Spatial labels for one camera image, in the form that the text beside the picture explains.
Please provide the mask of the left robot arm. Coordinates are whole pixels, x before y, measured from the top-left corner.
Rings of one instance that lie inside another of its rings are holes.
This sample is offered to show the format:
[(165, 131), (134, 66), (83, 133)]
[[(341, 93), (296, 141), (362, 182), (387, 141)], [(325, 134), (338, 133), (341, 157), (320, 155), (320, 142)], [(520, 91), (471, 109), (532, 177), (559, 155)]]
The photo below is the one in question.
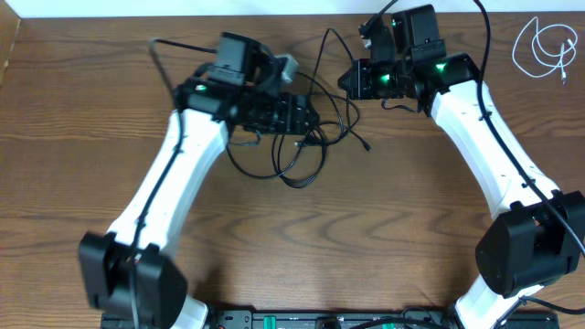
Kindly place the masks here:
[(320, 117), (304, 95), (192, 77), (174, 95), (165, 139), (131, 203), (104, 234), (80, 241), (89, 305), (121, 328), (201, 328), (208, 307), (187, 294), (174, 257), (199, 188), (234, 127), (306, 135)]

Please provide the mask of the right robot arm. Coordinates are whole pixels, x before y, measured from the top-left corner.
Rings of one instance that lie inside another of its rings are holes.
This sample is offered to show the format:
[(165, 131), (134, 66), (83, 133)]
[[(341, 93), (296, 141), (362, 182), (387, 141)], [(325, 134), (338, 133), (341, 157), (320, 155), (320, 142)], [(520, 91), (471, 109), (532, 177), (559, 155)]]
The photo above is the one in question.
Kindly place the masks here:
[(492, 224), (474, 256), (478, 277), (441, 319), (444, 328), (542, 328), (518, 308), (578, 268), (584, 196), (565, 193), (507, 127), (484, 80), (486, 66), (449, 54), (431, 5), (374, 14), (359, 29), (368, 58), (338, 81), (353, 100), (413, 99), (451, 138), (481, 187)]

